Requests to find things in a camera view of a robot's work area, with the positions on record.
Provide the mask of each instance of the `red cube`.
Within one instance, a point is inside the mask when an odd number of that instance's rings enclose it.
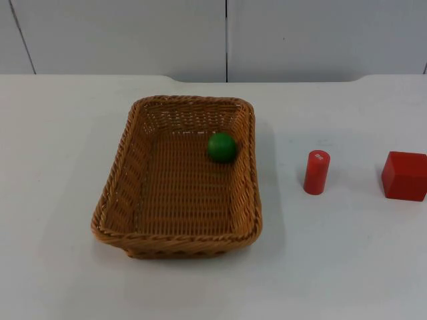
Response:
[[[423,201],[427,193],[427,155],[391,151],[381,178],[387,198]]]

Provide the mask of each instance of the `white table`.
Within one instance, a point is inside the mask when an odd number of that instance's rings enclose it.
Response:
[[[138,261],[89,225],[131,103],[242,97],[256,111],[264,216],[249,249]],[[427,77],[195,84],[157,76],[0,76],[2,319],[427,318],[427,203],[384,197],[391,150],[426,152]],[[304,193],[308,152],[331,155]]]

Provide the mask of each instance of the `red cylinder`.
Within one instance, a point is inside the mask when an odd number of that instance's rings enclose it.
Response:
[[[328,175],[331,157],[323,150],[313,150],[308,154],[304,190],[310,195],[319,195],[323,192]]]

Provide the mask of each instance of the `white wall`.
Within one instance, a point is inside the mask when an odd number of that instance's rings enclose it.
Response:
[[[427,62],[427,0],[228,0],[228,22],[226,0],[12,1],[38,73],[346,81]],[[7,0],[0,73],[32,73]]]
[[[225,81],[225,1],[14,0],[37,73]]]
[[[0,0],[0,73],[33,73],[7,0]]]
[[[427,0],[229,0],[230,81],[343,81],[417,73]]]

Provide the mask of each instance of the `wicker basket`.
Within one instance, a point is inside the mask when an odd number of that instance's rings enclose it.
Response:
[[[234,163],[207,140],[229,133]],[[211,257],[253,243],[262,228],[252,106],[235,98],[156,96],[135,102],[93,214],[102,242],[130,257]]]

